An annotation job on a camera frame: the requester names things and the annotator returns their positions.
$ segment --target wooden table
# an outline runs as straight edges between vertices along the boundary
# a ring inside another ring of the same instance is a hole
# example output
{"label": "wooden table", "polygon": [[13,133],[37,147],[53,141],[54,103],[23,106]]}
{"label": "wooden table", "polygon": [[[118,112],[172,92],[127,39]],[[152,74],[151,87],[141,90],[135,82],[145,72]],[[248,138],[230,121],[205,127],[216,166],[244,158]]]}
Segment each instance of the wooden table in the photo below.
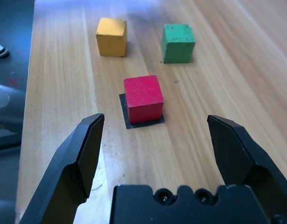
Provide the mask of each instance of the wooden table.
{"label": "wooden table", "polygon": [[[101,17],[127,20],[126,58],[99,55]],[[166,23],[192,26],[192,63],[161,63]],[[147,74],[159,77],[166,122],[126,130],[123,79]],[[17,221],[55,150],[97,112],[105,114],[99,165],[75,223],[108,223],[117,184],[214,193],[223,180],[208,114],[245,126],[287,178],[287,0],[37,0]]]}

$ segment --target cube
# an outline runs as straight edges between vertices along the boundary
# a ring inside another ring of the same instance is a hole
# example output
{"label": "cube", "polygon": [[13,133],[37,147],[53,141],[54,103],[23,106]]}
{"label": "cube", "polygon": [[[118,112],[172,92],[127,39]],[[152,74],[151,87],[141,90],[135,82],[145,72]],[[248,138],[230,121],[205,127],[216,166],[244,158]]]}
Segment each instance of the cube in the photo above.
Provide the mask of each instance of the cube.
{"label": "cube", "polygon": [[157,76],[127,78],[124,86],[131,124],[161,118],[163,96]]}
{"label": "cube", "polygon": [[189,63],[195,38],[188,24],[166,24],[161,49],[164,63]]}
{"label": "cube", "polygon": [[101,56],[124,57],[126,55],[126,21],[101,18],[96,32]]}

